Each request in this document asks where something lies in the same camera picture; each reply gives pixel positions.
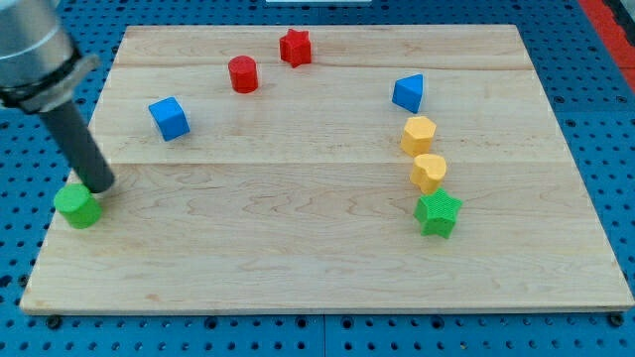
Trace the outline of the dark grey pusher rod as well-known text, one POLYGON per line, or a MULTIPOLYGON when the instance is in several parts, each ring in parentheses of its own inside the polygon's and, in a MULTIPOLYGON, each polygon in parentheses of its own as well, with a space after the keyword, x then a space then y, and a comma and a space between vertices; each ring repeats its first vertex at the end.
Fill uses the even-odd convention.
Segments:
POLYGON ((115 176, 72 101, 39 114, 80 181, 92 193, 105 192, 115 176))

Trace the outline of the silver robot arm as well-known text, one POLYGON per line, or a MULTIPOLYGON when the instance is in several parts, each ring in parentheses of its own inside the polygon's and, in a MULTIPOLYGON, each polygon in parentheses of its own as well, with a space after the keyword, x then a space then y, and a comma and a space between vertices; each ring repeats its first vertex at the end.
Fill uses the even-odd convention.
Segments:
POLYGON ((84 55, 45 0, 1 0, 1 105, 37 115, 81 182, 93 193, 115 176, 91 136, 73 94, 100 65, 84 55))

